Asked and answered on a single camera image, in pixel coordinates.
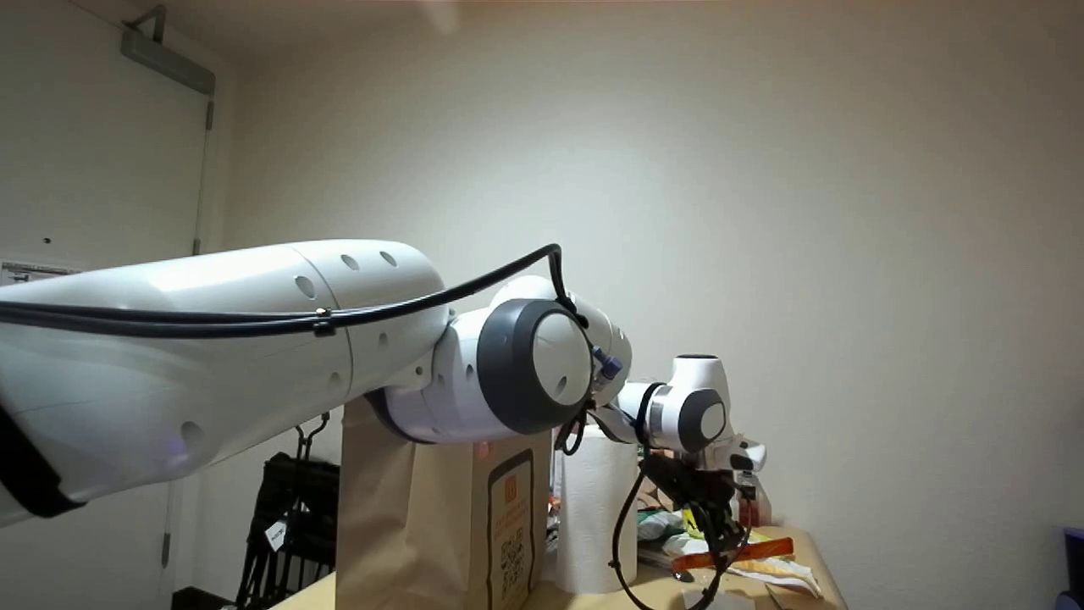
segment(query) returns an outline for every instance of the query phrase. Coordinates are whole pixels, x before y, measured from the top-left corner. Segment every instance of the robotic arm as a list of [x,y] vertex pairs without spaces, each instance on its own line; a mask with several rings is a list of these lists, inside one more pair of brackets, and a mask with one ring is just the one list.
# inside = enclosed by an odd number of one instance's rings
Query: robotic arm
[[[551,282],[446,307],[539,257]],[[644,443],[644,473],[674,503],[729,519],[742,436],[717,360],[681,356],[670,383],[628,383],[628,368],[628,334],[562,290],[556,246],[457,288],[393,240],[5,286],[0,523],[190,473],[363,393],[413,440],[539,435],[589,414]]]

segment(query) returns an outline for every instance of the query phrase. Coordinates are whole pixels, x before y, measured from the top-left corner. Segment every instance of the wooden table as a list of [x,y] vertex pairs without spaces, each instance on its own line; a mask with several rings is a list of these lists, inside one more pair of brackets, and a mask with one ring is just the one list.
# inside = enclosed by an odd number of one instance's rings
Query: wooden table
[[[729,588],[734,595],[750,595],[750,604],[755,610],[775,610],[775,605],[787,605],[787,610],[844,610],[844,595],[834,586],[834,580],[829,580],[829,571],[827,571],[827,567],[822,567],[822,558],[821,558],[821,552],[818,552],[810,534],[794,532],[794,530],[760,530],[755,534],[760,540],[794,534],[796,558],[812,570],[812,575],[822,586],[822,600],[796,594],[796,588],[783,588],[783,586],[765,588],[763,582],[740,580],[740,575],[726,575],[721,588]],[[644,567],[641,567],[641,571],[644,575],[634,582],[634,594],[655,610],[684,610],[681,595],[689,588],[705,588],[705,582],[713,580],[713,570],[694,570],[694,582],[677,582],[674,575],[655,571],[655,570],[644,570]],[[634,604],[620,588],[616,594],[589,594],[589,595],[581,594],[581,595],[574,595],[574,594],[562,594],[551,582],[544,582],[527,610],[612,610],[612,605],[634,605]],[[279,610],[335,610],[335,575],[318,580],[314,586],[308,586],[300,595],[285,600]]]

